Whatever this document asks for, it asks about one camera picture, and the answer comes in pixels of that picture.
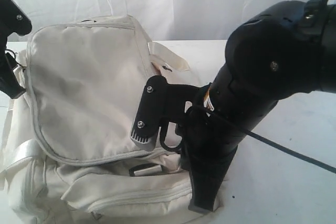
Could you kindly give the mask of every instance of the screw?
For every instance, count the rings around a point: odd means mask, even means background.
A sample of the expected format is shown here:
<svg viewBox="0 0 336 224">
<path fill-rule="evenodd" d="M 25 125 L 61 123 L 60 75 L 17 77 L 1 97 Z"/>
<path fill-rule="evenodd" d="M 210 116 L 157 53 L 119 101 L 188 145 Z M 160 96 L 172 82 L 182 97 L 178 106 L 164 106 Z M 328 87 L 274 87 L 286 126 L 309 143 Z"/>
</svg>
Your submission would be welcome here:
<svg viewBox="0 0 336 224">
<path fill-rule="evenodd" d="M 138 121 L 138 128 L 139 128 L 139 129 L 142 129 L 142 128 L 144 128 L 144 127 L 145 127 L 145 123 L 142 122 L 142 121 Z"/>
<path fill-rule="evenodd" d="M 279 65 L 275 61 L 272 61 L 270 66 L 273 72 L 276 72 L 279 69 Z"/>
<path fill-rule="evenodd" d="M 147 93 L 152 93 L 154 91 L 152 86 L 147 87 Z"/>
<path fill-rule="evenodd" d="M 311 18 L 313 18 L 313 17 L 314 17 L 313 14 L 307 14 L 307 15 L 306 15 L 306 19 L 311 19 Z"/>
</svg>

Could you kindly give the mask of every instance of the white table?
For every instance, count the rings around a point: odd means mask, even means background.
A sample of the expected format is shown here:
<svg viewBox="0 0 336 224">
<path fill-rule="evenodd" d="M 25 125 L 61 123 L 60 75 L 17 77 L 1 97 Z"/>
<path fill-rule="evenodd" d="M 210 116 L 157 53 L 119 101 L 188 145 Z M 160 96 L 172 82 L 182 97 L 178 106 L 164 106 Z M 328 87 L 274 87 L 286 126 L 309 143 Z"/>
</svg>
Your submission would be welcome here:
<svg viewBox="0 0 336 224">
<path fill-rule="evenodd" d="M 213 81 L 224 64 L 223 40 L 161 43 L 185 58 L 202 84 Z M 20 50 L 25 44 L 8 47 Z M 3 97 L 0 106 L 8 102 Z M 280 101 L 254 131 L 336 166 L 336 94 L 293 95 Z M 225 208 L 213 223 L 336 223 L 336 175 L 251 137 L 240 143 L 225 180 Z M 1 197 L 2 218 L 19 223 Z"/>
</svg>

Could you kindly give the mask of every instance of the bag handle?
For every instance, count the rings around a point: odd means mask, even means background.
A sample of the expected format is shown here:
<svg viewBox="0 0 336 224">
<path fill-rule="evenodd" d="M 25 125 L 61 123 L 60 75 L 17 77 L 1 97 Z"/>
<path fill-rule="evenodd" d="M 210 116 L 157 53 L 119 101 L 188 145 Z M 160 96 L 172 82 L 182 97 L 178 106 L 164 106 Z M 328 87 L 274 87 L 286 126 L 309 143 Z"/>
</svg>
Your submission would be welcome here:
<svg viewBox="0 0 336 224">
<path fill-rule="evenodd" d="M 170 67 L 181 72 L 190 70 L 189 64 L 185 59 L 170 51 L 164 45 L 151 41 L 148 42 L 148 48 L 151 55 L 156 56 L 156 58 L 168 64 Z"/>
</svg>

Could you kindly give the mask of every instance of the white bag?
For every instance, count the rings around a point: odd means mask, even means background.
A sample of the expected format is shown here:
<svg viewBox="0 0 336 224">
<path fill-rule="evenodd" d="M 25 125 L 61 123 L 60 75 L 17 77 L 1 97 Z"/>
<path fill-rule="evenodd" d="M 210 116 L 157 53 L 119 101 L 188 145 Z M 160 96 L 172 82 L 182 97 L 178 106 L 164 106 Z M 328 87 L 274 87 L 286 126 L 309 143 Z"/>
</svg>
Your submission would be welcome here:
<svg viewBox="0 0 336 224">
<path fill-rule="evenodd" d="M 43 28 L 18 60 L 27 66 L 15 72 L 27 93 L 9 104 L 0 182 L 25 223 L 208 223 L 214 216 L 187 209 L 191 184 L 179 155 L 159 144 L 145 152 L 130 140 L 150 76 L 198 85 L 187 62 L 152 42 L 137 20 Z M 166 143 L 176 145 L 171 129 Z M 163 172 L 130 177 L 143 164 Z"/>
</svg>

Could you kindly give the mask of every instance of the metal screw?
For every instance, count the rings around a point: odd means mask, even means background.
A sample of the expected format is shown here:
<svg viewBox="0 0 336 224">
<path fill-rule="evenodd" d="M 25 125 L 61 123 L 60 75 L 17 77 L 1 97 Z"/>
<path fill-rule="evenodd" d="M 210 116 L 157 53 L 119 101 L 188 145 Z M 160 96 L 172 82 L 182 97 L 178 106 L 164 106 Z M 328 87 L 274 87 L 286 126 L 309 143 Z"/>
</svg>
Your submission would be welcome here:
<svg viewBox="0 0 336 224">
<path fill-rule="evenodd" d="M 144 128 L 144 127 L 145 127 L 145 123 L 142 122 L 142 121 L 138 121 L 138 128 L 139 128 L 139 129 L 142 129 L 142 128 Z"/>
<path fill-rule="evenodd" d="M 276 72 L 279 70 L 279 65 L 275 61 L 272 61 L 270 66 L 273 72 Z"/>
<path fill-rule="evenodd" d="M 152 86 L 147 87 L 147 93 L 152 93 L 154 91 Z"/>
<path fill-rule="evenodd" d="M 314 17 L 314 14 L 308 14 L 308 15 L 306 15 L 306 19 L 311 19 L 313 17 Z"/>
</svg>

